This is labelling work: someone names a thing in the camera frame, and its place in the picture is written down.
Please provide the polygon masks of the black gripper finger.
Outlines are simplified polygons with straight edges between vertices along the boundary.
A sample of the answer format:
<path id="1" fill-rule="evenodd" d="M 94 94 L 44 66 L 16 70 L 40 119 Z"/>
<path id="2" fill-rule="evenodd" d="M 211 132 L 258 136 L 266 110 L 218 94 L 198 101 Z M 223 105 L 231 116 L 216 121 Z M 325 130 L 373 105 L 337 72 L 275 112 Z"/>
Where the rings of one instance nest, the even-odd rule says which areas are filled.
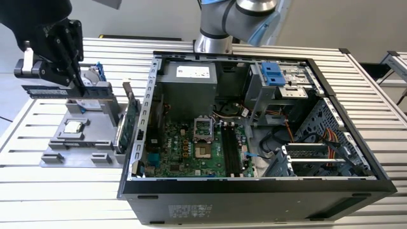
<path id="1" fill-rule="evenodd" d="M 35 53 L 47 63 L 42 64 L 51 72 L 43 79 L 68 87 L 76 97 L 84 95 L 80 62 L 68 62 L 67 51 L 67 22 L 59 22 L 44 29 L 47 41 L 51 42 L 50 51 L 44 54 Z"/>
<path id="2" fill-rule="evenodd" d="M 83 61 L 83 31 L 79 20 L 67 20 L 68 62 Z"/>

